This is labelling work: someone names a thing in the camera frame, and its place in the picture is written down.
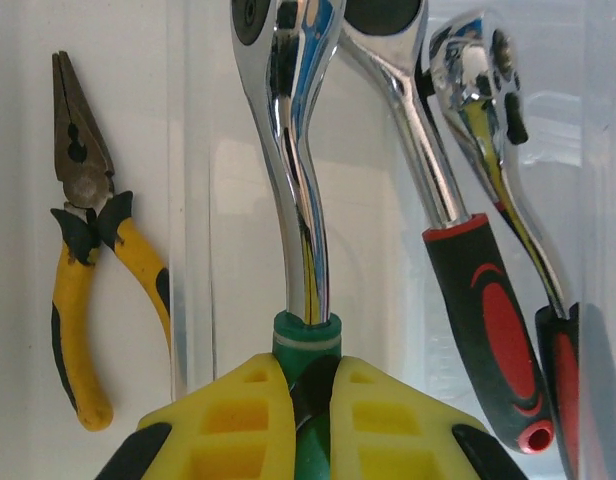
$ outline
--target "yellow plier handle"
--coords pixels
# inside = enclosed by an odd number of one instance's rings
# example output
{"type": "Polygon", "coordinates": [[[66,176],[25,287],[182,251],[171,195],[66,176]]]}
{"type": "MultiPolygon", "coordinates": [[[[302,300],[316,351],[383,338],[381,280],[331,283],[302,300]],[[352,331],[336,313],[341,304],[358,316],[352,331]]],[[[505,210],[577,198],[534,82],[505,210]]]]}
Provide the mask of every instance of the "yellow plier handle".
{"type": "Polygon", "coordinates": [[[97,218],[99,236],[135,276],[152,301],[170,350],[170,275],[152,245],[132,219],[133,193],[112,197],[97,218]]]}
{"type": "Polygon", "coordinates": [[[87,324],[100,240],[78,216],[66,210],[51,212],[63,237],[52,299],[55,364],[81,424],[90,431],[102,430],[112,421],[113,410],[92,363],[87,324]]]}

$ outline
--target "plier jaw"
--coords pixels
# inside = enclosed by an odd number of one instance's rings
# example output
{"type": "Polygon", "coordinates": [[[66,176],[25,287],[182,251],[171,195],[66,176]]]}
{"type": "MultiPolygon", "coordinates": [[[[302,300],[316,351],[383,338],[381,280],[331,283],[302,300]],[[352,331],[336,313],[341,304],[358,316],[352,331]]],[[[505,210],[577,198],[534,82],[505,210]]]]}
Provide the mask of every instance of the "plier jaw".
{"type": "Polygon", "coordinates": [[[54,53],[52,67],[57,180],[73,207],[99,211],[114,195],[114,165],[68,54],[54,53]]]}

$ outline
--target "pliers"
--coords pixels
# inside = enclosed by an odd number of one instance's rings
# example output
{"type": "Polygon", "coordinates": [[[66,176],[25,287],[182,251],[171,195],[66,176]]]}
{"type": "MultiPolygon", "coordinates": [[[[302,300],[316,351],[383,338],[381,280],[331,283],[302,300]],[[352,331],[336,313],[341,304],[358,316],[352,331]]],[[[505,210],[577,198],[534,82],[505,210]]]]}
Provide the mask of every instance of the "pliers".
{"type": "Polygon", "coordinates": [[[90,286],[103,242],[137,278],[152,301],[170,349],[169,272],[132,219],[132,191],[115,194],[110,153],[66,52],[52,56],[55,173],[63,209],[51,209],[63,247],[52,300],[52,347],[61,383],[81,424],[106,428],[113,409],[88,344],[90,286]]]}

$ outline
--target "handle grip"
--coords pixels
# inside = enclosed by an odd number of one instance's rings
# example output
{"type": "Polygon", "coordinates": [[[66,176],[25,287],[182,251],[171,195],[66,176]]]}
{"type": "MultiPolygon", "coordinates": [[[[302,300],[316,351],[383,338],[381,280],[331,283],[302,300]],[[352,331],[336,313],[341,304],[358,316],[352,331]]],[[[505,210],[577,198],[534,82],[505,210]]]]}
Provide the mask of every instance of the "handle grip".
{"type": "Polygon", "coordinates": [[[51,210],[64,239],[52,300],[52,348],[68,399],[89,431],[106,428],[113,409],[95,371],[88,344],[90,285],[99,252],[91,227],[65,210],[51,210]]]}
{"type": "Polygon", "coordinates": [[[101,240],[115,252],[148,294],[157,310],[170,350],[170,278],[163,260],[137,230],[132,219],[133,193],[126,191],[106,202],[97,217],[101,240]]]}
{"type": "Polygon", "coordinates": [[[556,316],[547,306],[535,315],[539,355],[555,414],[561,461],[568,478],[579,466],[579,308],[570,319],[556,316]]]}
{"type": "Polygon", "coordinates": [[[477,399],[497,437],[522,453],[551,444],[546,387],[485,214],[427,230],[424,242],[477,399]]]}

